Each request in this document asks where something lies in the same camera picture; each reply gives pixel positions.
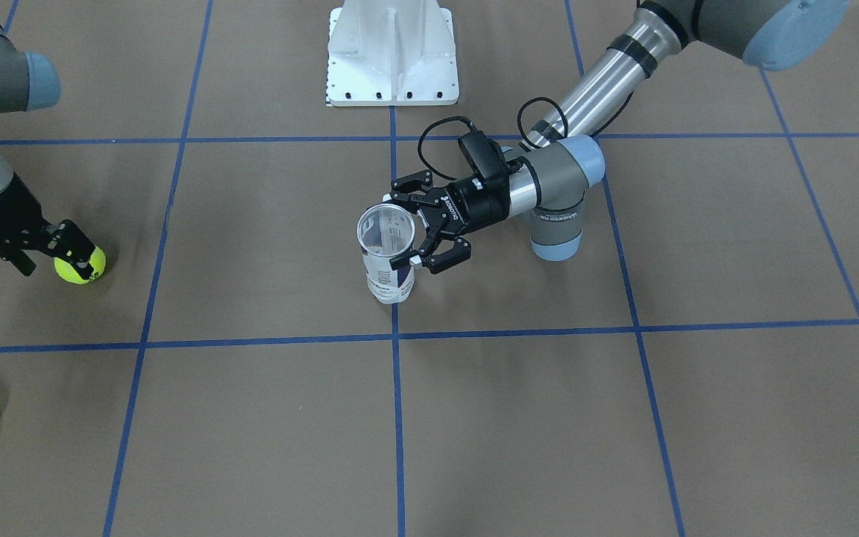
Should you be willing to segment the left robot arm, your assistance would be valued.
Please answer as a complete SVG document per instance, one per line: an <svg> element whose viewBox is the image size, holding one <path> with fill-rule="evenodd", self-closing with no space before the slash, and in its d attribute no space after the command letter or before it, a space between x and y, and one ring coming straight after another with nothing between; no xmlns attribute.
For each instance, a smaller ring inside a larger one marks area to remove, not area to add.
<svg viewBox="0 0 859 537"><path fill-rule="evenodd" d="M744 64L784 71L810 57L835 32L846 1L644 1L576 88L505 148L470 121L458 146L471 173L433 183L438 171L393 181L386 200L425 238L388 254L393 269L446 271L471 255L467 235L525 216L532 249L558 262L582 244L586 191L605 176L596 138L666 58L702 42Z"/></svg>

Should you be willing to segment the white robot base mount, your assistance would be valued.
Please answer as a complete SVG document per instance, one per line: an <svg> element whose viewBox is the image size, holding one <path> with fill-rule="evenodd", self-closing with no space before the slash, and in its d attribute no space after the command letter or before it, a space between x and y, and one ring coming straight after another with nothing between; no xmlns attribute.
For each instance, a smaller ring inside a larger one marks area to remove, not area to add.
<svg viewBox="0 0 859 537"><path fill-rule="evenodd" d="M451 10L436 1L345 1L328 15L325 103L449 106L460 96Z"/></svg>

